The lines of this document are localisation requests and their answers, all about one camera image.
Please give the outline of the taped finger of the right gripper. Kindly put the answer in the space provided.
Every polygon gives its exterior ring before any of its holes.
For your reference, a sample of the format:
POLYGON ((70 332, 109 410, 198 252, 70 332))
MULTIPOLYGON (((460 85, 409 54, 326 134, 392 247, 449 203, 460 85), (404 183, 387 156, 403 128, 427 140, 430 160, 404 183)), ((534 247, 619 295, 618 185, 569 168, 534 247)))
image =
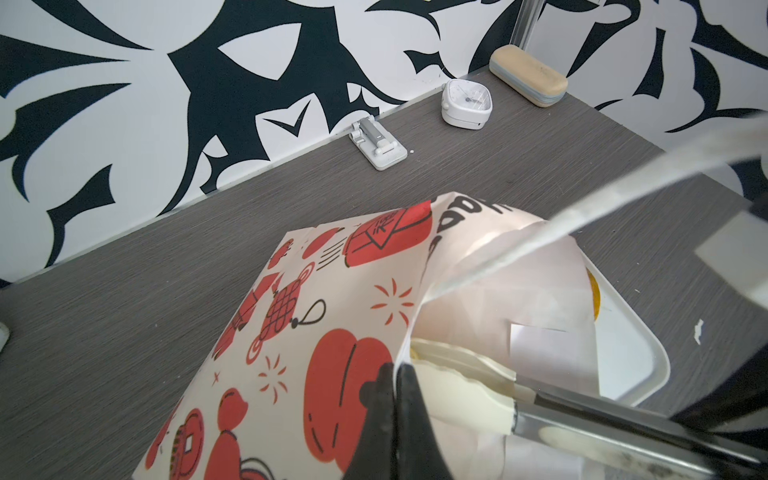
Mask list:
POLYGON ((435 419, 514 435, 645 479, 764 479, 767 431, 717 429, 767 407, 761 348, 712 393, 670 418, 519 376, 441 342, 411 342, 422 398, 435 419))

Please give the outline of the yellow fake bagel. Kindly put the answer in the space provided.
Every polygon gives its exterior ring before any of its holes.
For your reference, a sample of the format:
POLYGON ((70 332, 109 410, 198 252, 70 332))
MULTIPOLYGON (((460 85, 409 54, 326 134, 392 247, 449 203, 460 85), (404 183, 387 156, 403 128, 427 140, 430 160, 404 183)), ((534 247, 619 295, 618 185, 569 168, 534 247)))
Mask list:
POLYGON ((590 269, 587 269, 587 275, 588 275, 590 288, 592 292, 594 321, 597 321, 600 314, 600 309, 601 309, 601 291, 600 291, 599 284, 590 269))

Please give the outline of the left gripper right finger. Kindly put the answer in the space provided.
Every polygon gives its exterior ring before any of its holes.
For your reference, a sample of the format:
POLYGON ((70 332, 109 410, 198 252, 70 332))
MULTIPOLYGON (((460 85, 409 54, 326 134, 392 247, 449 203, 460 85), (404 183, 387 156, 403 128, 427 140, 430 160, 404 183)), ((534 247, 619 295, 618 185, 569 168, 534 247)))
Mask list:
POLYGON ((415 368, 397 372, 397 478, 452 479, 441 454, 415 368))

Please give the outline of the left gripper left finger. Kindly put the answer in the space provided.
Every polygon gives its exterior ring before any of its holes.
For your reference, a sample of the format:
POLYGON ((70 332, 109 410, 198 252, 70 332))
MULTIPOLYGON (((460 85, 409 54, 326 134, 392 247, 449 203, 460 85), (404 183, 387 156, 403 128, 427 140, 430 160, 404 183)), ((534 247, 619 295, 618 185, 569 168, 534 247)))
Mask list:
POLYGON ((344 480, 397 478, 397 417, 393 364, 381 366, 354 456, 344 480))

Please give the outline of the red white paper bag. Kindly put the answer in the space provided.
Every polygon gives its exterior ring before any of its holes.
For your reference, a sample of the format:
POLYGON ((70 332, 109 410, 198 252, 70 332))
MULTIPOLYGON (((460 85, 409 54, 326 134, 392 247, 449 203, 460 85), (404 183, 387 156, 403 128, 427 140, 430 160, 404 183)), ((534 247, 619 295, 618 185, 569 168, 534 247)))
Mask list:
MULTIPOLYGON (((575 232, 766 147, 766 117, 743 120, 648 162, 551 220, 450 192, 289 232, 134 477, 342 478, 385 363, 393 364, 397 417, 397 372, 412 365, 414 339, 603 397, 588 257, 575 232)), ((584 457, 428 415, 454 478, 602 476, 584 457)))

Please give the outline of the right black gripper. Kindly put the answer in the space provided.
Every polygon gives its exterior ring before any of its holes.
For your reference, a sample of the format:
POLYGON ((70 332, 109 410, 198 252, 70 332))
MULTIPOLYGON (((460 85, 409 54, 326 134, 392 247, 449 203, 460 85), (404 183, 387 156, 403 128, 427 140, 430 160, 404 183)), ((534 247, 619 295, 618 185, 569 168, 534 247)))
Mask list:
MULTIPOLYGON (((723 307, 729 320, 716 330, 730 336, 730 347, 745 346, 738 333, 762 332, 767 339, 767 195, 737 213, 695 250, 696 256, 740 297, 741 307, 723 307)), ((767 345, 762 344, 711 393, 675 413, 671 420, 685 427, 715 430, 728 440, 767 448, 767 427, 727 431, 725 427, 753 415, 767 419, 767 345)))

